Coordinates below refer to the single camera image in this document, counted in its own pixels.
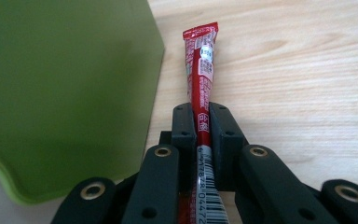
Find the wooden surface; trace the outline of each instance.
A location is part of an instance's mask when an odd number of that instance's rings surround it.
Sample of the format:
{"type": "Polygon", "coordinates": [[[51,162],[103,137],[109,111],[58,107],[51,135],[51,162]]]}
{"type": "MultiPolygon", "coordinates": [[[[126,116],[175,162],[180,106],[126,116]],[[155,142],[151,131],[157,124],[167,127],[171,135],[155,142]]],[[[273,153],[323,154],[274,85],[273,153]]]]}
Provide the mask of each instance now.
{"type": "MultiPolygon", "coordinates": [[[[187,102],[182,32],[218,21],[212,101],[304,183],[358,183],[358,1],[149,0],[166,51],[147,147],[187,102]]],[[[224,193],[232,223],[241,223],[224,193]]]]}

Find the green box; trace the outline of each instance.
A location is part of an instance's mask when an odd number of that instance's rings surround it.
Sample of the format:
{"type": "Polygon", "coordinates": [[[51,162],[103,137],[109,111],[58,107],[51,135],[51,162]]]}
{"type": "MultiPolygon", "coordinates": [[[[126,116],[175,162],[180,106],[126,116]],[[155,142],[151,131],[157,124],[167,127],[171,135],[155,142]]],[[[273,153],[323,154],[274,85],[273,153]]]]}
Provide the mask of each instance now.
{"type": "Polygon", "coordinates": [[[41,203],[140,167],[163,43],[145,0],[0,1],[0,180],[41,203]]]}

